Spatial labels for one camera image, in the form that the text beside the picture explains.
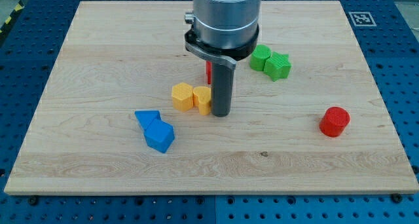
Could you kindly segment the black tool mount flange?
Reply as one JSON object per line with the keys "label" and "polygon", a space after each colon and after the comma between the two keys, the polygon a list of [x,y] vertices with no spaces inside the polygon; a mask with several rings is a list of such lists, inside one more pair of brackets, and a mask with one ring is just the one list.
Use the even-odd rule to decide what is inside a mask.
{"label": "black tool mount flange", "polygon": [[247,58],[255,50],[259,37],[259,25],[252,38],[244,45],[236,48],[217,48],[198,40],[197,35],[191,28],[184,34],[185,48],[197,57],[225,66],[231,70],[236,69],[238,61]]}

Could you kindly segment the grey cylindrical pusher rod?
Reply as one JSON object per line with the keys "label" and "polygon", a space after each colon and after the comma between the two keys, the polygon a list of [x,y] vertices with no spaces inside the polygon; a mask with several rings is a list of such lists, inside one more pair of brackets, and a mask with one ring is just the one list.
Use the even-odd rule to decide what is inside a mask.
{"label": "grey cylindrical pusher rod", "polygon": [[234,71],[212,63],[211,65],[211,113],[226,117],[230,113]]}

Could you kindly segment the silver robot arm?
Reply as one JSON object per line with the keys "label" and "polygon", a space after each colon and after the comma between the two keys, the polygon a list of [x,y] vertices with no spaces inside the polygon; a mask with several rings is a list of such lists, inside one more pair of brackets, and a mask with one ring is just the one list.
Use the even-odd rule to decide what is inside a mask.
{"label": "silver robot arm", "polygon": [[192,0],[185,48],[211,63],[211,113],[230,113],[234,72],[255,49],[262,0]]}

